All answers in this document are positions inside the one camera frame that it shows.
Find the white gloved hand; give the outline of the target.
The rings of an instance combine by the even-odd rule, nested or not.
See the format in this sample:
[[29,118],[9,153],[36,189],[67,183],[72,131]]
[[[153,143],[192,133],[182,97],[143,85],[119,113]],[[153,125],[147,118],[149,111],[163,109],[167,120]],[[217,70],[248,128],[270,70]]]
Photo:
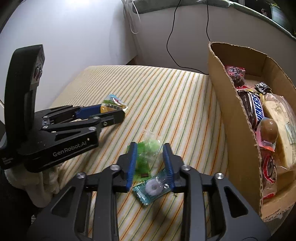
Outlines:
[[59,169],[62,165],[53,166],[38,173],[27,171],[23,165],[4,171],[8,182],[27,192],[32,203],[44,208],[52,200],[53,195],[60,192]]

